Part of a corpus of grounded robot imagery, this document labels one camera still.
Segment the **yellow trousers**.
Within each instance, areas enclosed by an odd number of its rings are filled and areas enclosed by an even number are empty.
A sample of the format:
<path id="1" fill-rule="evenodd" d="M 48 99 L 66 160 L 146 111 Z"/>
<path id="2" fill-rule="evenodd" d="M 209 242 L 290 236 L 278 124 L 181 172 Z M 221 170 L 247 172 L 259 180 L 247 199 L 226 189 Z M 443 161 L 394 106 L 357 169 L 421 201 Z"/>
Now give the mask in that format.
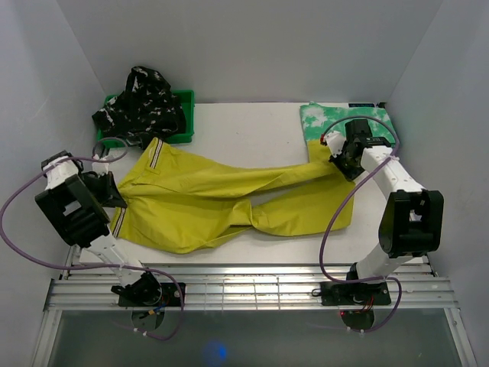
<path id="1" fill-rule="evenodd" d="M 121 180 L 117 238 L 173 254 L 217 248 L 249 230 L 294 237 L 351 223 L 354 184 L 318 151 L 287 167 L 231 167 L 154 139 Z"/>

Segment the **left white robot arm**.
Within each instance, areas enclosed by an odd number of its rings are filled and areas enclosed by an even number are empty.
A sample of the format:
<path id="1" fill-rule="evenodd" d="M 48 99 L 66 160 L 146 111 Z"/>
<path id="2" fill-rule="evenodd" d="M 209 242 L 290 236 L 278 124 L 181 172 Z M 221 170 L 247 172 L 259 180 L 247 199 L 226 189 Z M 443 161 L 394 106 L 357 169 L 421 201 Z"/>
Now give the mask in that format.
<path id="1" fill-rule="evenodd" d="M 41 163 L 46 189 L 35 202 L 67 245 L 78 245 L 112 265 L 119 284 L 112 292 L 136 306 L 153 306 L 161 301 L 157 279 L 129 258 L 109 228 L 105 208 L 126 209 L 107 164 L 94 163 L 91 171 L 61 151 Z"/>

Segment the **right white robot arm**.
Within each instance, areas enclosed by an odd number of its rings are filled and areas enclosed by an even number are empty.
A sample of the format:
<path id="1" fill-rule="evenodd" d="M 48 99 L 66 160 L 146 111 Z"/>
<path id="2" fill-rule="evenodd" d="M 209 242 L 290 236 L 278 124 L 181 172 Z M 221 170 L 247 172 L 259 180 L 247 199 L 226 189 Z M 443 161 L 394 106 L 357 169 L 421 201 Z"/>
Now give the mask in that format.
<path id="1" fill-rule="evenodd" d="M 439 248 L 444 197 L 427 190 L 407 172 L 397 157 L 398 141 L 373 135 L 371 117 L 343 118 L 343 133 L 327 128 L 321 137 L 331 151 L 329 158 L 347 180 L 363 179 L 359 190 L 374 180 L 386 198 L 378 229 L 378 243 L 362 260 L 352 265 L 345 282 L 346 297 L 364 303 L 372 294 L 372 284 L 387 280 L 402 264 Z"/>

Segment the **green white tie-dye folded garment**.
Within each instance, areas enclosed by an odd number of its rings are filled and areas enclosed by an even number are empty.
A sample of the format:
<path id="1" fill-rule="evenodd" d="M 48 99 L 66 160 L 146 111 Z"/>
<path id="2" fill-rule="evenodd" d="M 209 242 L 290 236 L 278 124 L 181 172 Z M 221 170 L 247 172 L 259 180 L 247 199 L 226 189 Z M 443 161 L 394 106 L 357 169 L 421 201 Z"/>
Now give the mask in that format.
<path id="1" fill-rule="evenodd" d="M 319 145 L 318 140 L 324 131 L 339 119 L 344 119 L 344 121 L 331 128 L 329 133 L 340 132 L 343 136 L 346 136 L 346 118 L 358 115 L 379 119 L 394 131 L 393 124 L 385 109 L 370 105 L 348 107 L 323 106 L 315 102 L 310 102 L 307 105 L 300 106 L 300 122 L 307 147 L 309 148 L 313 143 Z"/>

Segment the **black white patterned garment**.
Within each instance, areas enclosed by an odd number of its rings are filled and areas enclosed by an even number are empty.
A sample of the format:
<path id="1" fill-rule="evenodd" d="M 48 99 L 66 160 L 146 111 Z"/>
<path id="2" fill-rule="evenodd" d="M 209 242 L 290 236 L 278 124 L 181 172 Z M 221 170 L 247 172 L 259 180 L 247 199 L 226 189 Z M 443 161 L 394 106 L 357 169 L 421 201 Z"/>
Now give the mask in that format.
<path id="1" fill-rule="evenodd" d="M 116 137 L 145 149 L 153 138 L 165 139 L 186 130 L 179 96 L 156 70 L 131 68 L 125 89 L 92 115 L 105 138 Z"/>

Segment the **green plastic bin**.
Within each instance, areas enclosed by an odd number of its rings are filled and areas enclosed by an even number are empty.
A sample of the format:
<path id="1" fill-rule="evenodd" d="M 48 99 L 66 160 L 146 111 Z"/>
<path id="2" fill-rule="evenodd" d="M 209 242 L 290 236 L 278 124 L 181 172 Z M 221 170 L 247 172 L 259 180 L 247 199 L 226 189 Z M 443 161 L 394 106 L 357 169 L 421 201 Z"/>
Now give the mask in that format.
<path id="1" fill-rule="evenodd" d="M 116 137 L 132 146 L 146 148 L 153 138 L 169 144 L 186 144 L 193 139 L 194 94 L 191 90 L 137 97 L 123 92 L 108 96 L 92 114 L 97 138 Z"/>

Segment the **aluminium rail frame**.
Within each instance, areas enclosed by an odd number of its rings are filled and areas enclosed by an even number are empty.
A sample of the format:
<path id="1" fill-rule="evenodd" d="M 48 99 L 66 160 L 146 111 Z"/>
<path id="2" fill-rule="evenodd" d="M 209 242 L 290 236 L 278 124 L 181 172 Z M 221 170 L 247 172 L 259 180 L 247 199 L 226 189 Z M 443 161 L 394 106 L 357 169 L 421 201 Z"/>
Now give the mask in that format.
<path id="1" fill-rule="evenodd" d="M 124 250 L 186 284 L 184 313 L 167 309 L 154 338 L 131 324 L 106 270 L 52 281 L 34 366 L 479 366 L 449 279 L 428 260 L 402 266 L 389 287 L 397 311 L 374 308 L 377 330 L 343 324 L 350 307 L 323 306 L 316 249 L 283 255 L 248 243 L 178 257 Z"/>

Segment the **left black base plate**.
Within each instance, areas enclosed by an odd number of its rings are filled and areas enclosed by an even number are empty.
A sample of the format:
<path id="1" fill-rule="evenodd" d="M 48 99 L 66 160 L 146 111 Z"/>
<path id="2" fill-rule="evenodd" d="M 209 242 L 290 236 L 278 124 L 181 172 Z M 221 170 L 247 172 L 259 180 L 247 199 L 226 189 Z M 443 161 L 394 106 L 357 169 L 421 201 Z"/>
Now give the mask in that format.
<path id="1" fill-rule="evenodd" d="M 150 291 L 126 291 L 122 286 L 112 286 L 111 292 L 118 295 L 120 307 L 180 307 L 180 295 L 185 297 L 186 284 L 179 282 L 179 287 L 174 283 L 160 283 Z"/>

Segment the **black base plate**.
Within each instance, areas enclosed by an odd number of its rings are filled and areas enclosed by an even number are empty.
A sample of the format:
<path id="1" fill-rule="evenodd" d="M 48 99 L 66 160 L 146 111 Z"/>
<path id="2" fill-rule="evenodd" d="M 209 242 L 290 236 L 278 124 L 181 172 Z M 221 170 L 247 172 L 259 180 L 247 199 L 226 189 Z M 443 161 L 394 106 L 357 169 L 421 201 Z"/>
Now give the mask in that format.
<path id="1" fill-rule="evenodd" d="M 323 306 L 388 306 L 391 298 L 387 283 L 379 284 L 340 284 L 324 281 L 319 284 L 321 303 Z"/>
<path id="2" fill-rule="evenodd" d="M 160 283 L 150 291 L 126 291 L 122 286 L 112 286 L 111 292 L 118 295 L 120 307 L 180 307 L 180 295 L 185 297 L 186 284 L 179 282 L 179 287 L 174 283 Z"/>

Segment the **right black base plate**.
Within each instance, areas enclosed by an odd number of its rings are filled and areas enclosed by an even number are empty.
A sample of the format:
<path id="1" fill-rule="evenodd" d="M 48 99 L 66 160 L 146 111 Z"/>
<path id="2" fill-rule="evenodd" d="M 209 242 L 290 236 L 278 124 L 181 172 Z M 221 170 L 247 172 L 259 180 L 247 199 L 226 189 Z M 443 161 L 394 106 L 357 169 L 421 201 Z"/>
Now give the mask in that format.
<path id="1" fill-rule="evenodd" d="M 388 306 L 391 298 L 387 283 L 379 284 L 340 284 L 324 281 L 319 284 L 321 303 L 323 306 Z"/>

